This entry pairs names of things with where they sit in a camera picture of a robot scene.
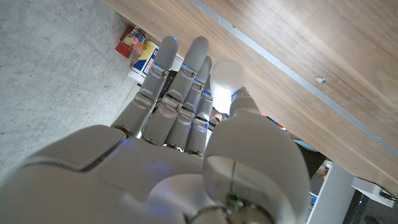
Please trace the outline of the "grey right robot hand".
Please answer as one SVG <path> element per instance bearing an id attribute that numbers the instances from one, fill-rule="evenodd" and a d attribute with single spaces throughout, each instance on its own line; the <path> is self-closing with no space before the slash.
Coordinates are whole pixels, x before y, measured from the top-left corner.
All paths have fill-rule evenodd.
<path id="1" fill-rule="evenodd" d="M 297 145 L 234 87 L 207 135 L 209 44 L 196 38 L 168 92 L 178 45 L 163 39 L 149 74 L 111 126 L 81 129 L 1 182 L 2 223 L 303 223 L 309 176 Z"/>

